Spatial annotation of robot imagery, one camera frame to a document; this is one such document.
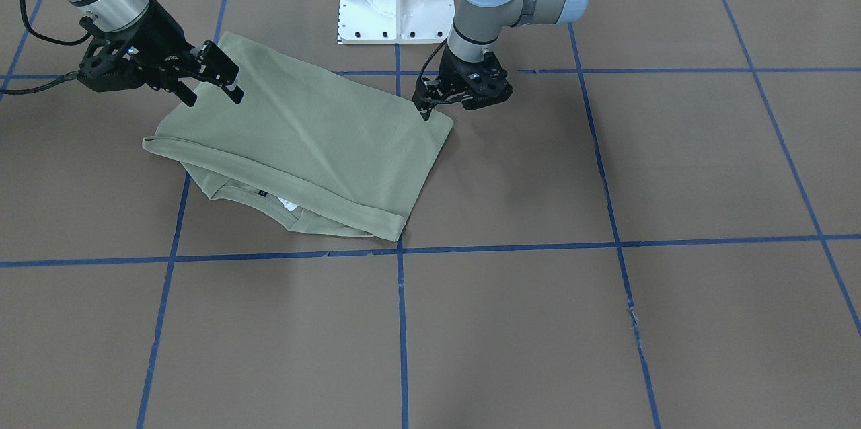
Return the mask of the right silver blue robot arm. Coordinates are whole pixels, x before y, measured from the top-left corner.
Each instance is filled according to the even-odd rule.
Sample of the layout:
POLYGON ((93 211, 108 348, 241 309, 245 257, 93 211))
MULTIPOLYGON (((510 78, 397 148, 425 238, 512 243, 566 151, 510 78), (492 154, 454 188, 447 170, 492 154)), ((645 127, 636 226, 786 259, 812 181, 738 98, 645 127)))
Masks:
POLYGON ((96 92, 147 86, 194 106, 197 96, 184 79, 195 79, 218 87, 233 102, 242 101, 239 65, 212 41, 189 43, 158 0, 67 1, 82 15, 79 23, 88 48, 77 70, 52 80, 49 87, 68 81, 96 92))

